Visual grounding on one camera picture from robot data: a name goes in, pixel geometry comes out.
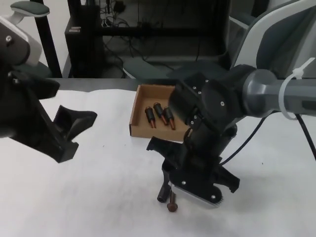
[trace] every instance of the electrical cord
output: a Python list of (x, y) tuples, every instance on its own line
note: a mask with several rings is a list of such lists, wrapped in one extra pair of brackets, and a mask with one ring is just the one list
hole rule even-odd
[[(310, 133), (308, 132), (308, 129), (307, 129), (305, 123), (304, 123), (304, 120), (303, 120), (302, 117), (301, 117), (300, 115), (298, 115), (298, 114), (296, 114), (295, 116), (296, 116), (296, 118), (297, 118), (297, 120), (298, 120), (298, 122), (299, 122), (299, 124), (300, 124), (300, 126), (301, 126), (301, 128), (302, 128), (302, 130), (303, 130), (303, 132), (304, 132), (304, 134), (305, 134), (305, 137), (306, 137), (306, 139), (307, 139), (307, 142), (308, 142), (308, 144), (310, 145), (310, 148), (311, 148), (312, 153), (313, 153), (313, 155), (314, 155), (314, 158), (315, 158), (315, 160), (316, 160), (316, 148), (315, 148), (315, 145), (314, 145), (313, 140), (312, 140), (312, 138), (311, 138), (311, 135), (310, 135)], [(257, 131), (258, 131), (259, 128), (262, 126), (263, 122), (266, 120), (267, 117), (262, 118), (262, 119), (260, 120), (260, 122), (258, 123), (258, 125), (256, 126), (256, 128), (253, 130), (253, 132), (250, 134), (250, 136), (246, 139), (246, 141), (245, 141), (230, 157), (228, 157), (225, 161), (223, 161), (222, 163), (220, 163), (220, 164), (219, 164), (220, 166), (223, 166), (224, 164), (228, 163), (232, 158), (234, 158), (234, 157), (248, 144), (248, 142), (249, 142), (249, 141), (253, 138), (253, 136), (257, 133)]]
[(253, 138), (253, 136), (257, 133), (259, 128), (262, 126), (263, 122), (267, 119), (267, 117), (262, 118), (256, 128), (253, 130), (253, 132), (250, 134), (250, 136), (246, 139), (246, 141), (226, 160), (224, 160), (222, 163), (220, 163), (220, 166), (223, 166), (224, 164), (228, 163), (232, 158), (234, 158), (247, 144), (250, 142), (250, 140)]
[(198, 57), (199, 57), (200, 46), (201, 46), (201, 38), (198, 38), (196, 61), (198, 60)]
[(169, 4), (170, 4), (170, 0), (167, 0), (166, 7), (165, 7), (165, 9), (163, 11), (163, 15), (162, 15), (162, 18), (161, 18), (161, 27), (163, 27), (163, 25), (164, 25), (163, 19), (164, 19), (164, 17), (167, 14), (167, 11), (168, 11), (168, 8), (169, 8)]
[(139, 0), (137, 1), (137, 15), (138, 15), (138, 21), (139, 22)]
[(305, 134), (305, 137), (306, 137), (306, 139), (307, 139), (307, 142), (308, 142), (308, 144), (310, 145), (310, 148), (311, 148), (312, 153), (313, 153), (313, 155), (314, 155), (314, 158), (315, 158), (315, 160), (316, 160), (316, 148), (315, 148), (315, 145), (314, 145), (313, 140), (312, 140), (312, 138), (311, 138), (311, 135), (310, 135), (310, 133), (308, 132), (308, 129), (307, 129), (305, 123), (304, 123), (304, 120), (302, 119), (302, 117), (301, 117), (300, 115), (295, 115), (295, 116), (296, 116), (296, 118), (297, 118), (297, 120), (298, 120), (300, 126), (302, 127), (302, 130), (303, 130), (303, 132), (304, 132), (304, 134)]
[[(112, 53), (114, 55), (115, 58), (119, 59), (119, 61), (122, 63), (122, 66), (123, 66), (123, 64), (124, 64), (123, 60), (115, 52), (110, 50), (109, 47), (105, 43), (103, 43), (103, 45), (110, 53)], [(115, 64), (115, 59), (114, 59), (114, 66), (120, 69), (120, 71), (122, 72), (121, 78), (124, 78), (125, 72), (124, 72), (123, 68), (121, 68), (119, 65)]]
[(130, 50), (130, 54), (131, 54), (132, 58), (134, 58), (134, 54), (133, 54), (133, 52), (132, 52), (132, 49), (134, 49), (134, 50), (141, 56), (141, 58), (142, 58), (146, 63), (149, 63), (149, 64), (151, 64), (151, 65), (162, 65), (162, 66), (165, 66), (165, 67), (169, 68), (170, 70), (174, 71), (174, 68), (168, 66), (168, 65), (165, 64), (165, 63), (161, 63), (161, 62), (148, 62), (147, 59), (148, 59), (150, 56), (148, 56), (148, 57), (145, 59), (145, 58), (144, 58), (144, 55), (143, 55), (138, 49), (136, 49), (136, 48), (132, 45), (131, 40), (130, 40), (130, 42), (129, 42), (129, 50)]

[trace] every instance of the open cardboard tray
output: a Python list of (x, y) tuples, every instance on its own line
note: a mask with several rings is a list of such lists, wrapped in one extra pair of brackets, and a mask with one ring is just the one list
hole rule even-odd
[(183, 141), (184, 134), (189, 127), (175, 113), (173, 116), (176, 130), (165, 126), (155, 110), (157, 128), (151, 128), (145, 114), (145, 108), (148, 106), (153, 108), (155, 102), (161, 103), (162, 108), (168, 106), (168, 100), (173, 90), (174, 86), (166, 85), (144, 84), (138, 86), (129, 122), (129, 133), (132, 137), (152, 138), (154, 136), (165, 140)]

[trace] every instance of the small brown object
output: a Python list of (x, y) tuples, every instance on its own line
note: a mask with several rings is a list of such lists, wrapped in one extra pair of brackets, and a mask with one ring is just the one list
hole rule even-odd
[(147, 117), (148, 123), (150, 123), (150, 126), (152, 128), (156, 128), (156, 119), (155, 119), (153, 108), (152, 107), (146, 107), (145, 113), (146, 113), (146, 117)]
[(172, 130), (176, 130), (176, 125), (174, 123), (174, 116), (172, 114), (172, 111), (169, 107), (165, 107), (163, 109), (163, 113), (166, 116), (167, 120), (170, 122), (170, 126)]
[(150, 126), (151, 126), (152, 128), (156, 128), (156, 123), (155, 123), (155, 121), (151, 120), (151, 121), (150, 121)]
[(168, 121), (167, 121), (166, 117), (164, 116), (161, 104), (158, 102), (154, 103), (154, 110), (156, 111), (158, 117), (161, 118), (161, 120), (163, 121), (163, 124), (167, 126)]
[(175, 212), (178, 209), (176, 194), (172, 190), (170, 190), (170, 203), (167, 204), (167, 208), (169, 212)]
[(174, 120), (170, 119), (170, 126), (172, 130), (176, 130), (176, 125), (174, 124)]

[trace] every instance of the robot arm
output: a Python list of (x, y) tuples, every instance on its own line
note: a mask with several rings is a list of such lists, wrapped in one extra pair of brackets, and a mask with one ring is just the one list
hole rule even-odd
[(59, 83), (12, 68), (36, 65), (40, 53), (36, 40), (0, 17), (0, 137), (63, 162), (73, 158), (79, 145), (72, 140), (93, 125), (97, 114), (60, 106), (54, 121), (49, 118), (39, 100), (54, 97)]
[[(174, 193), (213, 206), (223, 200), (216, 184), (235, 192), (239, 179), (220, 165), (220, 155), (235, 137), (238, 121), (281, 111), (279, 93), (283, 83), (272, 72), (248, 65), (239, 65), (222, 78), (209, 80), (198, 74), (180, 81), (169, 106), (190, 126), (184, 143), (153, 137), (147, 147), (165, 158), (158, 200), (166, 201), (169, 183)], [(284, 104), (288, 112), (316, 115), (316, 81), (291, 80), (284, 92)]]

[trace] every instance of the white table surface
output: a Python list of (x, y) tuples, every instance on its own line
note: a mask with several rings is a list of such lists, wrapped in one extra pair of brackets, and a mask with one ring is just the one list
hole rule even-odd
[[(73, 160), (53, 159), (10, 139), (0, 140), (1, 237), (296, 237), (315, 236), (316, 162), (295, 121), (266, 120), (253, 140), (225, 167), (240, 178), (213, 210), (178, 198), (169, 213), (156, 198), (163, 158), (146, 151), (149, 139), (132, 138), (128, 122), (135, 92), (60, 91), (43, 101), (91, 110), (94, 126), (75, 141)], [(311, 136), (316, 118), (304, 117)], [(227, 147), (228, 157), (259, 120), (246, 118)]]

